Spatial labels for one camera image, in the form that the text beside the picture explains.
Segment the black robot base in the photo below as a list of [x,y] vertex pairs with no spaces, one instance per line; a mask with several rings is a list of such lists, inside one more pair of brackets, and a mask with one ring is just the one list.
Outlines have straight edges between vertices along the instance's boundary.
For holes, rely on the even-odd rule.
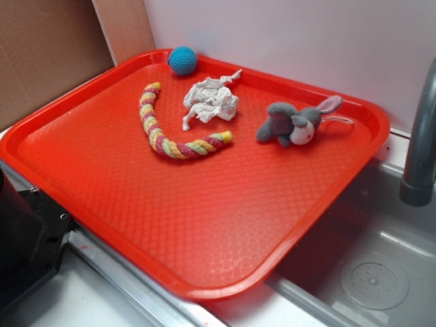
[[1,173],[1,312],[58,273],[71,225],[42,190],[18,191]]

